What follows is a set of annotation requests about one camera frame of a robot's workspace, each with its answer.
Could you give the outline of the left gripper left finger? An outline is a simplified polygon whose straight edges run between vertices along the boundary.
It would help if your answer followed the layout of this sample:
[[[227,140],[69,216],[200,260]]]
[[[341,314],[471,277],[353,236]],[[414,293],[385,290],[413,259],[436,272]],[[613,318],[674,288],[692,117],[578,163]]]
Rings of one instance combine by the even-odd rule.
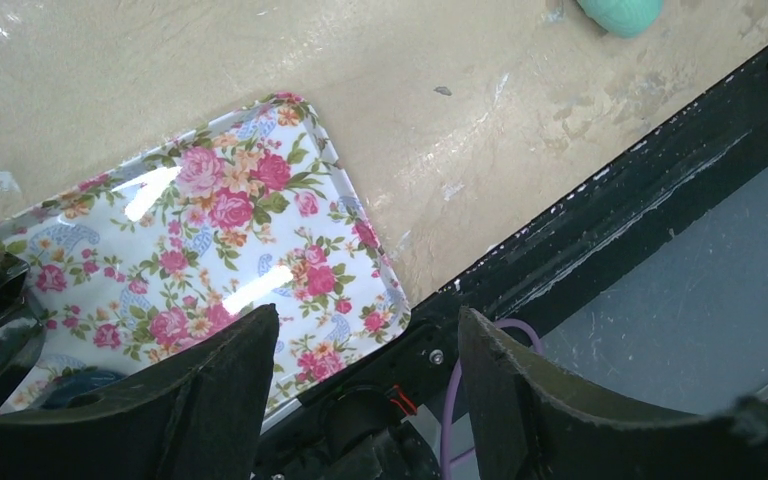
[[[0,479],[246,479],[279,334],[262,305],[58,410],[0,416]]]

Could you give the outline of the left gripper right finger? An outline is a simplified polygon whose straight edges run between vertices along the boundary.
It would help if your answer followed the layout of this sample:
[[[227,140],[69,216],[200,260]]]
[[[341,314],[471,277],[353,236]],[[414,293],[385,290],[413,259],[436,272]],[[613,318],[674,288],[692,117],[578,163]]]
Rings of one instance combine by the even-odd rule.
[[[458,348],[484,479],[768,479],[768,402],[694,415],[566,370],[472,308]]]

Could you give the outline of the dark blue mug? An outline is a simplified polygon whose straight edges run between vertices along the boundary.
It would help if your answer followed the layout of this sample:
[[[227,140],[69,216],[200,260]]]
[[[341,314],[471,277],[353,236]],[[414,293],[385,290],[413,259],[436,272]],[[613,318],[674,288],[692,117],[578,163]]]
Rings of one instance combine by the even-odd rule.
[[[114,384],[126,377],[110,370],[81,370],[60,376],[49,383],[32,404],[33,409],[59,410],[70,406],[78,397]]]

